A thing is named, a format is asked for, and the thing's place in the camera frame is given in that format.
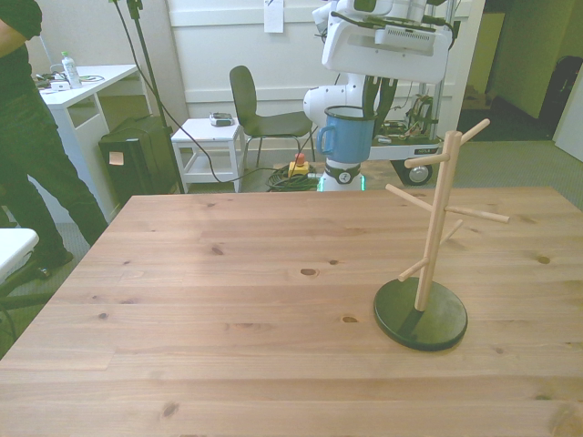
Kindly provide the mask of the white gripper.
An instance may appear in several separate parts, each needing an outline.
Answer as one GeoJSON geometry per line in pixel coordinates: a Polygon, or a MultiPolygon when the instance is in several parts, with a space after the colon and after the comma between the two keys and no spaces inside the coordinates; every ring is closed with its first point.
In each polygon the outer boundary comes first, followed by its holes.
{"type": "Polygon", "coordinates": [[[376,110],[380,127],[394,102],[395,79],[436,84],[445,77],[445,30],[332,11],[322,64],[337,72],[366,75],[363,115],[367,118],[375,114],[379,90],[375,76],[382,77],[376,110]]]}

